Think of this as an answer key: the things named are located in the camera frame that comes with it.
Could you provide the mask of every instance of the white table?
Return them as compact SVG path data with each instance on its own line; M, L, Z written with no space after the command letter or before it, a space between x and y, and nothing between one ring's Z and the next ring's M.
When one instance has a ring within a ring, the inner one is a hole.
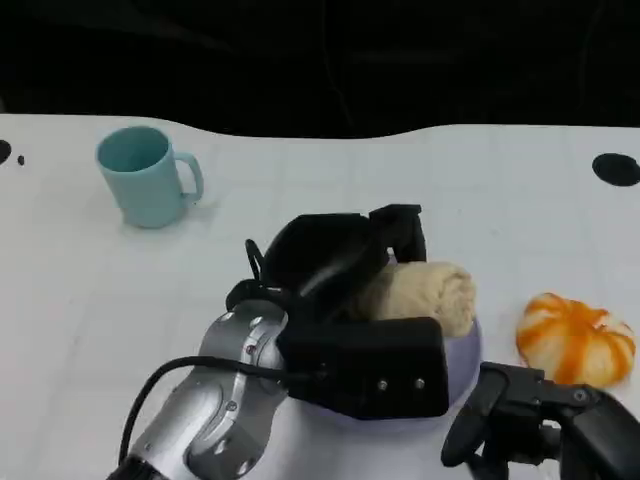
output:
M200 160L205 196L178 225L123 226L94 165L98 141L132 124L162 128ZM229 289L249 276L244 239L265 248L301 213L422 204L429 258L476 279L487 360L518 363L518 316L547 290L604 305L640 332L640 186L611 187L591 171L602 152L640 158L636 130L447 126L319 141L142 118L0 115L0 138L14 149L0 165L3 479L104 479L142 381L196 352ZM637 416L639 372L614 390ZM159 386L140 425L175 381ZM429 435L353 431L287 400L247 478L469 479L439 463L450 420Z

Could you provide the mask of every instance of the beige towel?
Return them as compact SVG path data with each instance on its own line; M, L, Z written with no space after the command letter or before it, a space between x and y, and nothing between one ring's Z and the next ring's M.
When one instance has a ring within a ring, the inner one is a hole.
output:
M445 337L469 333L475 317L471 275L447 262L387 265L352 305L359 318L432 317Z

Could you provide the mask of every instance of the orange and white toy pumpkin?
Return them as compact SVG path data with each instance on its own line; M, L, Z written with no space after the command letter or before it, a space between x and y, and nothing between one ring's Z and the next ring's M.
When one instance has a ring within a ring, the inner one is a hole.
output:
M547 379L594 387L622 380L633 368L636 352L627 324L607 310L553 293L529 302L516 343L527 364L544 370Z

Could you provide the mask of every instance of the mug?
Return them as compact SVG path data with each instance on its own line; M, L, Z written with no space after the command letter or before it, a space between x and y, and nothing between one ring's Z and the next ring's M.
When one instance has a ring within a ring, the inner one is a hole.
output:
M190 153L174 153L169 138L151 127L129 127L106 137L96 159L124 221L144 228L160 228L182 217L189 203L202 197L204 181ZM186 163L196 192L184 193L176 161Z

